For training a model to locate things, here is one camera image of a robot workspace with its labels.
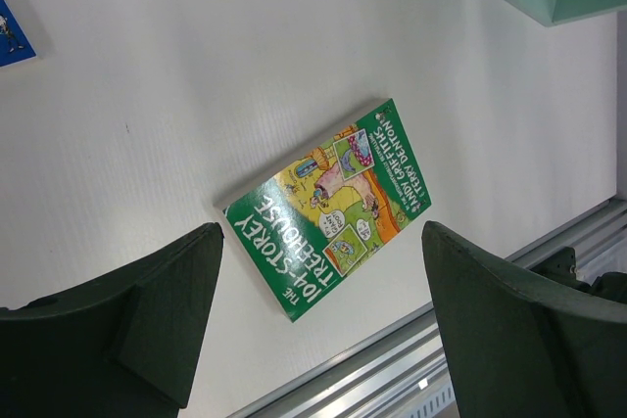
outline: book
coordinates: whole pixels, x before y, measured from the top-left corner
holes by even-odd
[[[431,206],[392,100],[269,174],[219,206],[292,321]]]
[[[0,0],[0,68],[35,56],[9,6]]]

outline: white table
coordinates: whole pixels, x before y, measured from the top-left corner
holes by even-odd
[[[371,97],[434,201],[296,324],[227,240],[184,417],[224,416],[429,301],[427,218],[508,255],[612,196],[616,18],[502,0],[7,0],[41,60],[0,70],[0,305],[146,255]]]

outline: cartoon illustration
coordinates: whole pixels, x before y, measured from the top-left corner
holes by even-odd
[[[314,192],[315,196],[329,200],[342,188],[350,187],[355,189],[363,201],[363,208],[369,209],[376,199],[370,188],[370,183],[363,175],[357,175],[350,180],[344,180],[340,171],[340,164],[335,163],[326,170],[315,182],[314,187],[319,192]]]
[[[317,169],[317,162],[314,159],[307,159],[296,168],[296,174],[299,178],[305,178],[315,169]]]
[[[379,200],[377,200],[376,198],[374,199],[374,203],[372,204],[372,208],[370,208],[370,211],[372,212],[372,217],[374,217],[375,219],[379,218]]]
[[[374,166],[368,136],[363,129],[334,142],[333,147],[340,161],[342,177],[345,180],[349,180]]]
[[[24,48],[24,45],[9,28],[9,19],[2,13],[0,13],[0,36],[4,36],[7,41],[8,53],[13,53],[16,48]]]
[[[343,240],[336,240],[333,242],[331,244],[331,250],[333,252],[337,252],[339,250],[340,256],[352,255],[355,252],[355,249]]]
[[[289,191],[290,193],[292,193],[293,195],[295,195],[296,193],[298,193],[300,191],[301,187],[300,186],[291,185],[291,184],[288,183],[288,184],[285,185],[285,189],[287,191]]]
[[[382,120],[388,113],[391,113],[392,110],[390,110],[390,107],[385,107],[382,111],[380,111],[379,113],[377,113],[376,115],[374,115],[374,118],[377,121]]]
[[[328,200],[328,197],[324,196],[321,189],[316,188],[313,190],[313,196],[310,198],[310,205],[312,208],[316,208],[318,205],[321,205],[323,208],[328,208],[329,203],[324,200]]]
[[[347,225],[324,249],[324,255],[345,276],[368,252],[352,225]]]

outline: blue object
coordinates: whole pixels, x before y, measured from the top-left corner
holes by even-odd
[[[358,134],[357,146],[360,149],[360,154],[362,154],[364,158],[370,157],[370,145],[368,144],[368,136],[365,131]]]
[[[303,178],[309,175],[312,171],[317,168],[317,163],[314,159],[307,159],[296,168],[296,175],[299,178]]]
[[[352,152],[353,152],[352,149],[349,149],[348,151],[346,151],[344,155],[340,157],[340,164],[342,165],[342,168],[344,168],[344,171],[355,173],[355,169],[351,165],[351,153]]]
[[[0,0],[0,67],[36,56],[4,0]]]

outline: metal strip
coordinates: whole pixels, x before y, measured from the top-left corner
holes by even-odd
[[[563,247],[573,247],[579,258],[605,247],[625,227],[627,202],[612,199],[506,259],[530,268]],[[416,404],[417,395],[437,392],[425,384],[447,386],[447,374],[430,303],[230,418],[387,416],[402,404]]]
[[[597,256],[606,252],[611,247],[620,243],[626,237],[624,229],[618,233],[612,234],[604,240],[598,242],[594,247],[587,251],[584,255],[577,258],[577,269],[583,268],[593,261]]]
[[[455,392],[448,371],[439,373],[429,381],[429,387],[416,392],[394,409],[386,410],[388,418],[432,418],[455,401]]]

